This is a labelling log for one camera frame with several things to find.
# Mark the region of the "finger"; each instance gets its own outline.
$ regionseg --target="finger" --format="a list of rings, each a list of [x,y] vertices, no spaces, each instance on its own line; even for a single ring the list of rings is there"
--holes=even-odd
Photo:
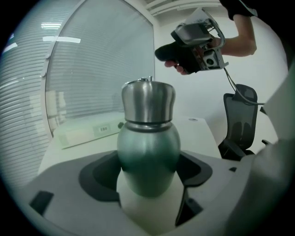
[[[184,71],[183,67],[180,65],[176,68],[176,70],[180,73]]]
[[[166,61],[165,62],[166,67],[172,67],[174,65],[177,65],[177,63],[175,61]]]

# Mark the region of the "green bottle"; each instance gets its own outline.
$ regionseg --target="green bottle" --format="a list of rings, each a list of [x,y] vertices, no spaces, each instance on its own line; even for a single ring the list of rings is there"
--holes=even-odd
[[[126,123],[118,135],[118,156],[128,186],[157,197],[170,186],[180,155],[180,138],[171,123],[174,88],[140,79],[122,89]]]

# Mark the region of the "chair armrest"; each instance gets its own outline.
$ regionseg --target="chair armrest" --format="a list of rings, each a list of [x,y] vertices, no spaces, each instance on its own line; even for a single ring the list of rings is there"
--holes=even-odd
[[[265,145],[271,144],[271,142],[266,141],[265,139],[261,140]]]
[[[236,155],[237,157],[236,160],[241,160],[242,157],[246,156],[243,150],[241,150],[238,145],[236,145],[233,141],[229,139],[224,139],[223,145],[224,147],[227,147],[230,151],[232,151]]]

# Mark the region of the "green bottle body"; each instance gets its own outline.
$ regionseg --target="green bottle body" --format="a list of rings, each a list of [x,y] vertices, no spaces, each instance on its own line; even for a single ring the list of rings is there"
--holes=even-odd
[[[157,197],[170,186],[180,155],[180,138],[171,123],[126,123],[118,135],[118,156],[128,186],[138,195]]]

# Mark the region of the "cable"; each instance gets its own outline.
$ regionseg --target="cable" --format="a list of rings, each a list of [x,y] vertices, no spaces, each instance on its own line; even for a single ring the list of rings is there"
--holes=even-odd
[[[227,71],[227,69],[226,68],[224,68],[224,71],[225,71],[225,73],[226,73],[226,76],[227,76],[227,79],[229,80],[229,82],[230,82],[230,85],[232,86],[232,84],[234,85],[234,87],[236,88],[236,89],[234,89],[234,87],[232,86],[232,88],[234,89],[234,91],[235,92],[238,92],[238,94],[247,102],[247,103],[249,103],[249,104],[251,104],[251,105],[264,105],[265,103],[258,103],[258,102],[252,102],[252,101],[250,101],[250,100],[248,100],[247,98],[245,98],[242,94],[241,94],[241,92],[238,90],[238,88],[236,87],[236,84],[235,84],[235,82],[233,82],[233,80],[231,79],[231,77],[230,77],[230,75],[229,75],[229,73],[228,73],[228,71]]]

